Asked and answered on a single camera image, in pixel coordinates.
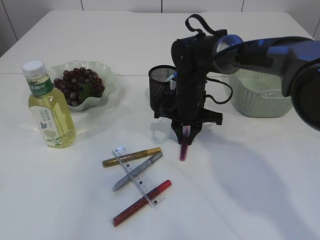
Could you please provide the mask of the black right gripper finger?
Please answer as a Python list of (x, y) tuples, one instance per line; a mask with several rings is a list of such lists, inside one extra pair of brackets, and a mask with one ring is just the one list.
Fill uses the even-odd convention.
[(191, 145), (197, 134), (202, 130), (202, 124), (192, 124), (186, 126), (186, 138), (188, 145)]
[(174, 131), (179, 144), (182, 143), (182, 139), (183, 139), (183, 126), (184, 125), (178, 121), (171, 122), (171, 128)]

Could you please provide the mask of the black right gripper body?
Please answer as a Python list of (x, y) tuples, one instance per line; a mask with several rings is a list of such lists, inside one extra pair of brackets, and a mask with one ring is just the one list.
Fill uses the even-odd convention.
[(181, 102), (174, 93), (160, 93), (153, 97), (154, 117), (167, 118), (180, 125), (197, 126), (203, 123), (215, 123), (221, 125), (223, 114), (204, 108), (205, 98), (194, 99), (186, 96)]

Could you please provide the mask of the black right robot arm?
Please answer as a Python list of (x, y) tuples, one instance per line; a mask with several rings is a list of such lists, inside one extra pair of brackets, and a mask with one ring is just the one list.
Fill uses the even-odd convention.
[(222, 124), (219, 112), (205, 109), (210, 72), (231, 75), (240, 69), (278, 76), (281, 92), (290, 97), (299, 117), (320, 128), (320, 43), (299, 36), (242, 41), (237, 35), (198, 34), (177, 39), (171, 46), (175, 90), (169, 83), (150, 78), (150, 106), (156, 118), (171, 119), (179, 141), (183, 126), (190, 126), (189, 141), (203, 123)]

